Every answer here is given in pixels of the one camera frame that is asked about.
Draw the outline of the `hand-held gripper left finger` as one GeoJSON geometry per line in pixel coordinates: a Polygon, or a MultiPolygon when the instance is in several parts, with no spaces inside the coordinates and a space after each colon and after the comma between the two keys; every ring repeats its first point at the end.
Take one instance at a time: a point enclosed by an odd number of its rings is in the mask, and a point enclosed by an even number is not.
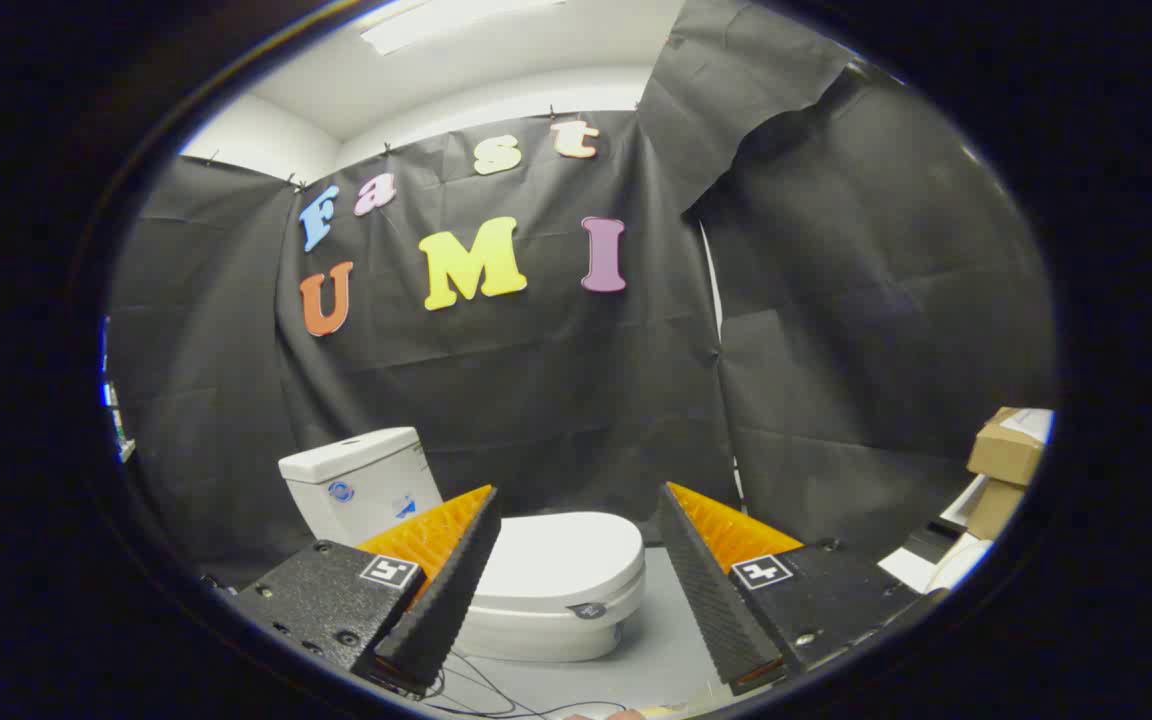
{"type": "Polygon", "coordinates": [[[500,528],[497,488],[472,488],[358,546],[316,539],[230,601],[293,652],[424,696],[465,623],[500,528]]]}

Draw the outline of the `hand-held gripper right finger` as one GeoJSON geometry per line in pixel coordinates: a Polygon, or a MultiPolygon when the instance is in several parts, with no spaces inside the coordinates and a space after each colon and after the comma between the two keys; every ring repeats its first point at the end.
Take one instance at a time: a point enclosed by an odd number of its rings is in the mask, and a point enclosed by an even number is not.
{"type": "Polygon", "coordinates": [[[736,696],[905,632],[945,598],[836,538],[797,541],[673,482],[659,488],[655,520],[710,661],[736,696]]]}

